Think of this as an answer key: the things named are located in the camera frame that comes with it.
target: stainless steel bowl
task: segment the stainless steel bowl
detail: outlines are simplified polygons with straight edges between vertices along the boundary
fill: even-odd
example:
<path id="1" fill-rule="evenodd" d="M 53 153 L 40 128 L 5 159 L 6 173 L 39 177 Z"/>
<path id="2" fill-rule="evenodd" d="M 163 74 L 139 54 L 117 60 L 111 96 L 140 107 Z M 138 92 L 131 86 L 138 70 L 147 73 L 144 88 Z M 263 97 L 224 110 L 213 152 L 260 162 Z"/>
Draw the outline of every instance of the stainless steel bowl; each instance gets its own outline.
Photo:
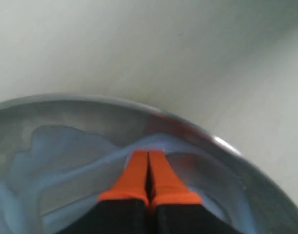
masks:
<path id="1" fill-rule="evenodd" d="M 156 108 L 107 97 L 0 104 L 0 234 L 53 234 L 89 210 L 135 149 L 163 150 L 216 216 L 245 234 L 298 234 L 298 208 L 232 146 Z"/>

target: orange and black object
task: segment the orange and black object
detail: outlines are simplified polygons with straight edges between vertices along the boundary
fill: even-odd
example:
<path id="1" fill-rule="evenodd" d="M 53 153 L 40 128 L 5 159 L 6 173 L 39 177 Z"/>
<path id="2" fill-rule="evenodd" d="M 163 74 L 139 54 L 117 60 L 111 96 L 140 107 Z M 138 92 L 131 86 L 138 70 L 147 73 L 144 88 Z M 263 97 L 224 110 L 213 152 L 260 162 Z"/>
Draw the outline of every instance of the orange and black object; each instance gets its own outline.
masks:
<path id="1" fill-rule="evenodd" d="M 134 152 L 122 176 L 92 210 L 59 232 L 97 233 L 240 234 L 203 207 L 163 152 L 143 151 Z"/>

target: white wall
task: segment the white wall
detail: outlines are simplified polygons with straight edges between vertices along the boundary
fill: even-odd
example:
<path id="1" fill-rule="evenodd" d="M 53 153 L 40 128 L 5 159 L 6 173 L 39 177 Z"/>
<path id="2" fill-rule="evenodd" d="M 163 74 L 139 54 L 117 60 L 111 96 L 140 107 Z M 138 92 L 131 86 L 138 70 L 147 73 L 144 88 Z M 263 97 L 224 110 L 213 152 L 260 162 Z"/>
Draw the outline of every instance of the white wall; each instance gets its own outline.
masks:
<path id="1" fill-rule="evenodd" d="M 0 0 L 0 101 L 51 92 L 185 117 L 298 204 L 298 0 Z"/>

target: metal bowl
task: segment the metal bowl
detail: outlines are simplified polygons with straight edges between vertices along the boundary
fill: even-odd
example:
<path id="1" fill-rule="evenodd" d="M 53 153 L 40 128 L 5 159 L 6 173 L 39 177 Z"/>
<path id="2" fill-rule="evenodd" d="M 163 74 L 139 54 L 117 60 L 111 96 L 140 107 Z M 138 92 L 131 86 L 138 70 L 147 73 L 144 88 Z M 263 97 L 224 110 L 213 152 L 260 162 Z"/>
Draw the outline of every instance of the metal bowl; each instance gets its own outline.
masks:
<path id="1" fill-rule="evenodd" d="M 163 150 L 217 217 L 245 234 L 298 234 L 298 208 L 240 153 L 186 120 L 107 97 L 0 104 L 0 234 L 53 234 L 95 205 L 136 149 Z"/>

